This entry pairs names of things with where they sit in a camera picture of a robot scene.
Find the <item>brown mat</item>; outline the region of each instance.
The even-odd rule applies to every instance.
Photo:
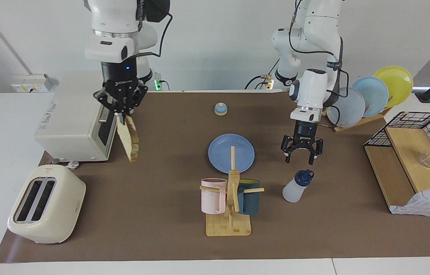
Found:
[[[225,116],[213,113],[219,101]],[[389,214],[362,147],[384,120],[338,134],[320,127],[324,154],[314,166],[307,151],[286,164],[280,146],[293,133],[294,107],[285,93],[148,94],[134,115],[139,161],[128,162],[117,138],[108,162],[74,171],[87,190],[70,238],[42,245],[7,231],[0,263],[430,256],[430,217]],[[207,158],[225,133],[253,144],[256,159],[242,177],[266,188],[248,237],[205,236],[198,186],[226,176]],[[307,168],[314,181],[300,202],[286,202],[284,185]]]

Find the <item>black wire rack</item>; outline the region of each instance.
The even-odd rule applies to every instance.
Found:
[[[430,139],[430,113],[401,112],[377,132],[364,146],[392,147],[385,128],[424,129]]]

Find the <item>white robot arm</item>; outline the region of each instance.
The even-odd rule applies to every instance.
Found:
[[[84,0],[91,11],[93,35],[86,58],[101,61],[103,88],[95,98],[123,122],[140,105],[155,73],[140,50],[157,43],[155,30],[143,21],[160,22],[169,14],[170,0]]]
[[[323,108],[335,103],[339,94],[343,47],[338,33],[341,6],[342,0],[300,0],[290,28],[278,29],[272,36],[272,44],[280,55],[275,77],[290,87],[290,98],[296,102],[290,115],[296,120],[295,133],[285,136],[281,145],[286,162],[295,149],[308,149],[310,164],[323,152],[323,140],[316,139],[315,134]],[[297,79],[301,64],[297,56],[305,53],[327,54],[327,69],[307,69]]]

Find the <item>white table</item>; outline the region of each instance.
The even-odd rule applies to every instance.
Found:
[[[0,94],[0,242],[6,230],[9,211],[28,174],[37,166],[43,149],[33,133],[53,94]],[[385,118],[400,111],[430,112],[430,104],[420,104],[414,96],[397,106]],[[0,264],[6,274],[220,274],[227,267],[239,275],[258,274],[426,274],[427,258],[356,258],[294,260],[223,260],[223,261],[148,261],[148,262],[54,262]]]

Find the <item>blue plate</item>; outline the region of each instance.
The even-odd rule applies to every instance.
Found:
[[[352,86],[364,97],[366,108],[363,117],[371,117],[381,113],[388,104],[388,87],[382,80],[374,76],[359,78]]]
[[[244,172],[252,165],[255,158],[254,147],[243,136],[238,134],[222,134],[214,139],[208,148],[208,158],[219,171],[228,174],[232,161],[230,148],[235,146],[235,168]]]

